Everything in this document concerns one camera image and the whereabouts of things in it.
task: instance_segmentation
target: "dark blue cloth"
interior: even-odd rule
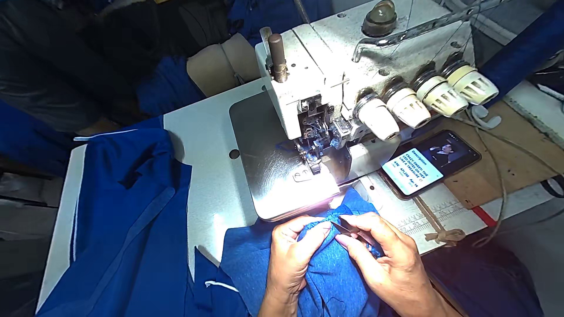
[[[187,316],[197,317],[247,317],[250,316],[243,299],[238,292],[221,285],[206,286],[206,281],[214,281],[233,286],[233,282],[223,272],[209,261],[198,249],[195,249],[194,283],[191,288],[192,312]]]
[[[463,241],[456,248],[426,254],[422,260],[427,273],[470,317],[544,315],[527,268],[494,243],[473,248]]]
[[[501,100],[563,46],[564,0],[559,0],[480,67],[499,89],[484,106],[489,108]]]
[[[312,22],[332,14],[330,0],[302,2]],[[282,33],[303,24],[293,0],[231,0],[228,7],[230,33],[241,33],[253,47],[262,41],[263,27]]]
[[[162,58],[153,75],[137,86],[136,93],[141,111],[152,116],[164,115],[206,98],[188,76],[186,57]]]
[[[38,316],[183,316],[191,166],[163,129],[92,138],[76,212],[76,260]]]
[[[376,212],[355,190],[341,206],[317,215],[336,221],[341,214]],[[298,239],[316,223],[308,224]],[[220,268],[233,280],[249,312],[257,316],[266,289],[271,233],[277,223],[258,221],[250,227],[228,229]],[[306,272],[307,286],[299,294],[298,316],[391,316],[391,310],[365,284],[348,252],[334,240],[332,228],[315,252]]]
[[[11,160],[64,177],[72,137],[0,100],[0,153]]]

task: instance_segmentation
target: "smartphone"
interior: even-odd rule
[[[403,200],[419,195],[482,158],[479,152],[450,130],[443,130],[407,148],[405,153],[378,170],[392,191]]]

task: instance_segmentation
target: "hand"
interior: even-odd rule
[[[329,234],[331,223],[318,223],[302,240],[298,242],[296,238],[307,224],[320,220],[323,218],[301,216],[272,231],[266,291],[258,316],[297,315],[298,294],[306,286],[307,265]]]
[[[364,280],[402,317],[460,316],[431,286],[415,241],[376,213],[343,215],[358,229],[369,231],[386,256],[375,259],[359,240],[337,235],[336,240],[356,261]]]

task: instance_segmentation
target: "red tape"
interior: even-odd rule
[[[486,213],[485,210],[482,209],[480,206],[476,206],[472,208],[472,211],[480,217],[480,219],[486,224],[488,227],[495,227],[497,222],[490,216],[490,214]]]

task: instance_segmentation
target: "fabric pile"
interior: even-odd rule
[[[195,250],[192,278],[186,232],[192,167],[174,158],[162,117],[84,139],[70,267],[37,315],[257,316],[278,223],[228,229],[219,267]],[[366,212],[376,209],[350,189],[341,206],[317,216],[339,222],[339,215]],[[298,316],[393,316],[337,234],[332,228],[309,263]],[[526,268],[507,251],[441,249],[424,262],[470,316],[542,315]]]
[[[340,222],[343,214],[376,212],[354,190],[347,191],[341,206],[316,215]],[[308,224],[298,239],[318,222]],[[227,230],[220,268],[233,279],[251,315],[256,316],[266,289],[272,229],[277,223],[258,221],[246,228]],[[299,295],[298,316],[391,316],[391,310],[365,284],[349,254],[334,237],[335,227],[311,258],[307,286]]]

